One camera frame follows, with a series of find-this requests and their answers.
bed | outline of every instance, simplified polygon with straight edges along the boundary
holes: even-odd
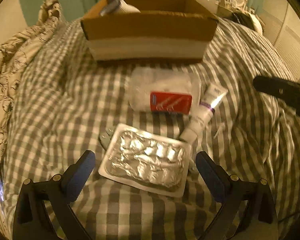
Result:
[[[130,108],[126,88],[136,66],[98,65],[80,21],[65,22],[57,0],[44,2],[38,25],[1,46],[0,78],[7,78],[0,82],[0,230],[6,237],[11,238],[23,181],[63,173],[87,149],[96,153],[97,165],[72,208],[93,239],[197,239],[202,234],[220,205],[197,175],[188,174],[184,195],[176,199],[98,174],[104,155],[98,136],[106,127],[126,123],[177,138],[189,121]],[[253,88],[256,75],[292,80],[271,43],[220,19],[200,64],[148,66],[194,73],[203,86],[216,82],[228,88],[193,151],[205,150],[242,180],[267,179],[283,237],[300,211],[300,118],[284,102]],[[47,210],[62,235],[49,204]]]

screw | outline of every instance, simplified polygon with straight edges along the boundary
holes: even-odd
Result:
[[[231,175],[230,179],[233,180],[233,181],[238,181],[239,177],[237,175]]]
[[[59,181],[61,179],[61,175],[60,174],[54,175],[52,179],[54,181]]]
[[[25,181],[23,182],[23,184],[28,185],[31,182],[30,179],[25,179]]]
[[[267,185],[268,184],[268,181],[266,181],[265,179],[261,179],[260,182],[261,182],[262,185]]]

plaid blanket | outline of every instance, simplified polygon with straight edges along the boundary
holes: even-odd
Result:
[[[300,210],[300,118],[284,102],[253,88],[259,74],[292,80],[271,43],[220,20],[202,63],[150,67],[195,73],[203,85],[228,88],[193,151],[205,150],[242,180],[267,179],[284,236],[295,219],[287,217]],[[104,156],[98,135],[106,127],[121,122],[177,138],[189,121],[188,116],[134,112],[126,92],[134,68],[98,65],[78,20],[58,30],[29,64],[12,111],[2,171],[10,231],[24,179],[48,180],[89,149],[96,153],[97,166],[72,208],[92,239],[197,239],[202,234],[220,205],[197,176],[188,174],[183,197],[171,198],[98,174]]]

crumpled blanket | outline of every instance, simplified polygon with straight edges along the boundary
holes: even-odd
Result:
[[[0,46],[0,163],[6,150],[9,119],[21,75],[42,46],[64,24],[58,0],[45,0],[37,24],[17,33]],[[8,236],[3,221],[0,205],[0,231]]]

purple band on tube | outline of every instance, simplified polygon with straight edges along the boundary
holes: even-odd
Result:
[[[205,106],[206,108],[208,108],[213,114],[215,113],[215,110],[211,107],[210,104],[206,103],[206,102],[200,102],[199,106]]]

